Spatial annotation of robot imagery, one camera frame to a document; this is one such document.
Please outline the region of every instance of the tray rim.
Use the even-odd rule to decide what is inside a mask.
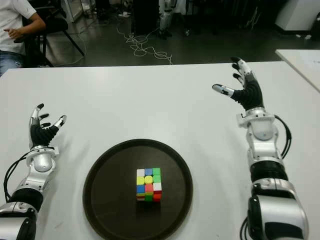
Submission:
[[[184,203],[180,213],[178,214],[178,217],[174,220],[174,222],[169,227],[167,227],[164,231],[158,233],[157,235],[153,235],[151,237],[147,236],[144,238],[139,238],[139,240],[160,240],[160,239],[165,239],[169,237],[181,226],[181,224],[184,222],[190,210],[190,207],[193,201],[193,180],[192,180],[190,169],[187,163],[185,162],[185,160],[181,157],[181,155],[169,145],[154,139],[135,138],[135,139],[126,140],[112,146],[107,151],[105,151],[101,156],[99,156],[99,158],[94,162],[94,164],[90,168],[83,185],[82,205],[83,205],[86,219],[90,223],[90,226],[94,229],[94,231],[98,235],[100,235],[100,237],[102,237],[103,239],[133,240],[135,238],[127,238],[127,237],[116,235],[115,233],[111,233],[110,231],[105,230],[105,228],[101,226],[99,221],[95,218],[94,211],[91,208],[91,193],[89,191],[91,190],[91,187],[87,189],[87,185],[92,184],[93,179],[95,177],[95,174],[93,173],[94,172],[96,173],[99,170],[100,166],[105,163],[105,161],[102,161],[102,159],[106,157],[107,159],[109,159],[118,151],[121,151],[123,149],[128,149],[131,147],[136,147],[136,146],[153,147],[168,154],[174,161],[177,162],[179,168],[181,169],[184,182],[186,184],[186,188],[185,188],[186,193],[185,193]]]

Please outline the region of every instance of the white table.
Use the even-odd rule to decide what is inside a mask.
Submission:
[[[320,93],[320,50],[278,49],[275,53]]]
[[[309,239],[318,239],[320,109],[315,104],[320,94],[285,62],[250,66],[266,109],[280,115],[292,131],[286,171],[306,210]],[[191,209],[169,239],[236,240],[251,184],[246,130],[236,122],[244,110],[211,88],[215,83],[240,88],[232,73],[230,64],[9,70],[0,78],[0,185],[10,164],[28,151],[29,116],[43,102],[51,122],[62,114],[68,119],[51,144],[59,147],[60,156],[39,214],[37,240],[101,239],[84,214],[85,178],[104,151],[137,138],[174,148],[193,177]],[[281,149],[284,141],[280,127]],[[9,189],[26,173],[20,164]],[[0,200],[4,202],[2,190]]]

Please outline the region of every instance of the white cable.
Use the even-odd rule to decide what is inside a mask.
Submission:
[[[118,27],[119,27],[119,24],[116,26],[117,33],[120,34],[120,35],[123,35],[126,44],[131,44],[130,48],[132,50],[134,50],[134,52],[133,52],[134,56],[143,57],[143,56],[145,56],[147,54],[153,54],[153,56],[156,59],[168,60],[169,61],[169,65],[173,65],[173,62],[171,61],[172,54],[170,56],[168,56],[168,53],[165,52],[165,51],[156,51],[153,46],[143,47],[143,44],[146,44],[149,41],[148,37],[152,33],[154,33],[155,31],[157,31],[158,28],[153,30],[152,32],[150,32],[146,36],[140,35],[140,36],[135,36],[135,37],[134,36],[127,37],[123,32],[119,31]]]

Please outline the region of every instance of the robotic arm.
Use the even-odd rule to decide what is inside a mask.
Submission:
[[[59,155],[58,148],[49,147],[49,143],[67,119],[63,115],[52,126],[50,123],[41,124],[40,121],[49,116],[47,113],[39,116],[43,107],[44,104],[38,105],[29,120],[30,151],[11,165],[4,178],[7,203],[0,206],[0,240],[34,240],[36,236],[37,215],[56,168],[53,158]],[[26,159],[29,173],[10,196],[8,179],[23,159]]]
[[[162,39],[171,37],[172,34],[168,31],[171,25],[171,20],[173,17],[173,10],[177,6],[178,0],[164,0],[164,12],[160,15],[160,27],[158,35]]]
[[[254,73],[238,57],[231,58],[233,74],[243,90],[221,84],[212,86],[217,92],[240,103],[245,116],[237,115],[239,127],[247,129],[247,152],[251,172],[251,197],[248,203],[247,226],[253,240],[308,239],[309,226],[296,190],[289,182],[283,155],[277,148],[279,135],[275,116],[267,113],[263,96]]]

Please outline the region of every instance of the chair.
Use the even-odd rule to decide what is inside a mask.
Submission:
[[[57,32],[63,32],[81,55],[85,56],[85,53],[67,33],[68,23],[65,20],[67,14],[62,8],[61,0],[29,0],[29,3],[34,7],[46,24],[46,29],[37,33],[38,45],[40,45],[40,37],[43,36],[42,53],[44,57],[46,57],[47,50],[47,35]],[[64,18],[56,17],[58,14],[61,14]]]
[[[28,34],[14,40],[15,44],[24,43],[24,67],[36,68],[39,65],[48,65],[49,67],[53,68],[54,66],[52,65],[52,63],[40,51],[40,45],[35,41],[36,38],[36,34]]]

